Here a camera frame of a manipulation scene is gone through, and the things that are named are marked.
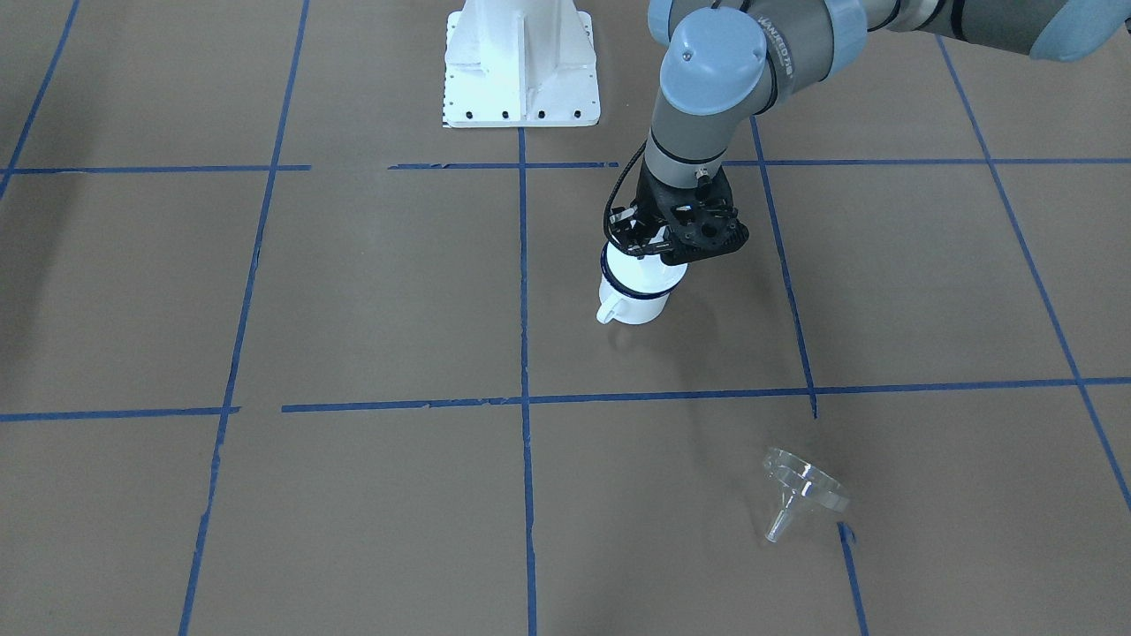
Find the clear plastic funnel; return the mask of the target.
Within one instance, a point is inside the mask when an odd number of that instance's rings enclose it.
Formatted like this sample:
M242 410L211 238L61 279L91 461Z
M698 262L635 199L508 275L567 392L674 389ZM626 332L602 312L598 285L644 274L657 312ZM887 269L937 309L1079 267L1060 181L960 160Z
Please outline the clear plastic funnel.
M766 531L766 540L779 543L803 512L841 514L851 504L847 488L808 459L779 447L769 447L763 459L766 475L780 490L778 512Z

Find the white enamel mug blue rim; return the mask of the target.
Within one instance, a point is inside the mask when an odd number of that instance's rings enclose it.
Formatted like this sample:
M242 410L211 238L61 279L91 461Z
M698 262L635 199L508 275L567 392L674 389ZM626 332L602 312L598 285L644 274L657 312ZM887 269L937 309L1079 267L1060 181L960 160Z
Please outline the white enamel mug blue rim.
M671 292L654 300L634 300L619 294L618 290L611 287L603 277L601 267L599 307L596 311L596 320L598 323L627 323L627 325L654 321L662 313L670 294Z

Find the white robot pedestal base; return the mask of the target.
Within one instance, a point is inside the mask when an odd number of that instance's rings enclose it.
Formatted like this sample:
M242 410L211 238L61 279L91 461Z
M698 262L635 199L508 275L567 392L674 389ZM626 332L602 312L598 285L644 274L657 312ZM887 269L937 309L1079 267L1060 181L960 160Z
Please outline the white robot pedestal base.
M444 23L442 124L594 126L593 20L573 1L466 1Z

